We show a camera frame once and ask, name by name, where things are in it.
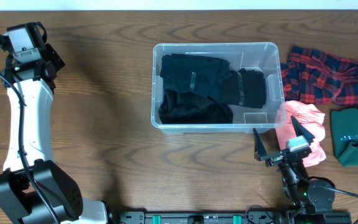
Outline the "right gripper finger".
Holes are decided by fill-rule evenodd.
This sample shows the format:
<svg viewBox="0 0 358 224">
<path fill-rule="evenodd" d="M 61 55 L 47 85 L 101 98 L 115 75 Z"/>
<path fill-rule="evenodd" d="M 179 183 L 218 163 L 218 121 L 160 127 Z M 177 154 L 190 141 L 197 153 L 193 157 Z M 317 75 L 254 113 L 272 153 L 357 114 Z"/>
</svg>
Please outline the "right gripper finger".
<svg viewBox="0 0 358 224">
<path fill-rule="evenodd" d="M 259 133 L 255 128 L 253 129 L 253 136 L 254 136 L 254 158 L 258 161 L 265 160 L 267 151 L 264 147 L 264 144 L 260 138 Z"/>
<path fill-rule="evenodd" d="M 315 136 L 311 132 L 309 132 L 304 126 L 302 126 L 293 115 L 291 115 L 290 117 L 296 136 L 304 136 L 309 142 L 309 144 L 311 144 L 314 141 Z"/>
</svg>

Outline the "dark garment with tape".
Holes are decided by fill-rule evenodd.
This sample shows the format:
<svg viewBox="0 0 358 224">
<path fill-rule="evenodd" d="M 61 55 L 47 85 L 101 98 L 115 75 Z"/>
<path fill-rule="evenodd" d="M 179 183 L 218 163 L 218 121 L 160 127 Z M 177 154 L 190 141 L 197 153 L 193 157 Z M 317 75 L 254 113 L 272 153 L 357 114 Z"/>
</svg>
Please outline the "dark garment with tape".
<svg viewBox="0 0 358 224">
<path fill-rule="evenodd" d="M 160 77 L 163 87 L 177 93 L 193 93 L 203 98 L 223 100 L 223 85 L 237 75 L 227 60 L 188 54 L 162 57 Z"/>
</svg>

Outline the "black jeans with zipper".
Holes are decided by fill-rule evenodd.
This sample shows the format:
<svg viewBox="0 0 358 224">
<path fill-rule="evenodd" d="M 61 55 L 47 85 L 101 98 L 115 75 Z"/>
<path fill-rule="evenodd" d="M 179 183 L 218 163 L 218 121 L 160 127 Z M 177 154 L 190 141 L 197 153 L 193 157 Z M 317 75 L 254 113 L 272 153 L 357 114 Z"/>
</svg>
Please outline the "black jeans with zipper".
<svg viewBox="0 0 358 224">
<path fill-rule="evenodd" d="M 194 93 L 165 90 L 158 109 L 162 124 L 229 124 L 233 113 L 226 104 Z"/>
</svg>

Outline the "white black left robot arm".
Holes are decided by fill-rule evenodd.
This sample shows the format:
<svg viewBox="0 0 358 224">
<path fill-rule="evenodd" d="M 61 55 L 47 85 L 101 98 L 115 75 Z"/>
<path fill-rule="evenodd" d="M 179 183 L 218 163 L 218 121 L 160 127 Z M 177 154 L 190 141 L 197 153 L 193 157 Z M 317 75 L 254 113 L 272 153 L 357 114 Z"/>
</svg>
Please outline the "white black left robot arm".
<svg viewBox="0 0 358 224">
<path fill-rule="evenodd" d="M 110 223 L 106 204 L 84 198 L 53 158 L 50 109 L 63 60 L 50 44 L 0 42 L 0 48 L 9 52 L 0 78 L 11 104 L 0 208 L 13 223 Z"/>
</svg>

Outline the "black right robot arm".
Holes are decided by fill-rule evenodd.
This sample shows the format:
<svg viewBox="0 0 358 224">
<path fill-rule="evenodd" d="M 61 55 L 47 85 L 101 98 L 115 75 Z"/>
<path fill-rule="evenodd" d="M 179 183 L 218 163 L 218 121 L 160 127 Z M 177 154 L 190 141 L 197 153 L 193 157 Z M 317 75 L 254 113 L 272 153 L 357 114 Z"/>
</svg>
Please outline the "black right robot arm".
<svg viewBox="0 0 358 224">
<path fill-rule="evenodd" d="M 254 135 L 254 157 L 264 161 L 267 167 L 277 166 L 281 173 L 283 190 L 293 206 L 277 212 L 273 223 L 322 223 L 323 215 L 333 211 L 334 192 L 326 189 L 332 183 L 326 179 L 311 180 L 303 159 L 311 154 L 311 143 L 315 136 L 294 117 L 291 123 L 296 136 L 289 139 L 284 150 L 268 154 L 256 129 Z"/>
</svg>

